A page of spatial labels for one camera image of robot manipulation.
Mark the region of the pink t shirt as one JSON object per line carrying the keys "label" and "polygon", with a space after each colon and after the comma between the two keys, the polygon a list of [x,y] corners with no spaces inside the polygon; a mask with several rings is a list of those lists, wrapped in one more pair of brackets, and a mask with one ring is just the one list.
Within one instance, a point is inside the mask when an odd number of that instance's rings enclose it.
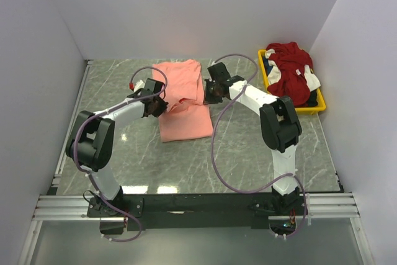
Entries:
{"label": "pink t shirt", "polygon": [[153,65],[153,79],[164,81],[167,110],[159,119],[161,141],[193,140],[210,137],[213,124],[208,106],[203,104],[202,67],[198,61],[162,62]]}

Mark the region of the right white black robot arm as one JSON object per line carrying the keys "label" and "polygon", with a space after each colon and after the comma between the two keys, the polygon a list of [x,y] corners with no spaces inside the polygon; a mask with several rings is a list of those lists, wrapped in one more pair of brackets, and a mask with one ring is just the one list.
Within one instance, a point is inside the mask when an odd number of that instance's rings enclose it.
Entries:
{"label": "right white black robot arm", "polygon": [[218,104],[226,98],[230,104],[237,102],[259,116],[262,139],[271,150],[274,169],[271,199],[264,207],[272,214],[294,209],[300,198],[295,157],[302,128],[292,100],[261,91],[241,76],[231,76],[224,63],[215,63],[208,72],[204,103]]}

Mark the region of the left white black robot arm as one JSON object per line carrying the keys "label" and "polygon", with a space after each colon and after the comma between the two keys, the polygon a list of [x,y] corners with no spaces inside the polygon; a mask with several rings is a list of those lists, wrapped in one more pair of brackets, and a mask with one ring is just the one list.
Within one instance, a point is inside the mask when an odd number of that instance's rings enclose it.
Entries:
{"label": "left white black robot arm", "polygon": [[159,117],[167,109],[161,97],[166,84],[147,79],[124,101],[97,112],[81,111],[74,122],[65,153],[91,181],[97,200],[122,209],[124,193],[110,165],[115,138],[135,120]]}

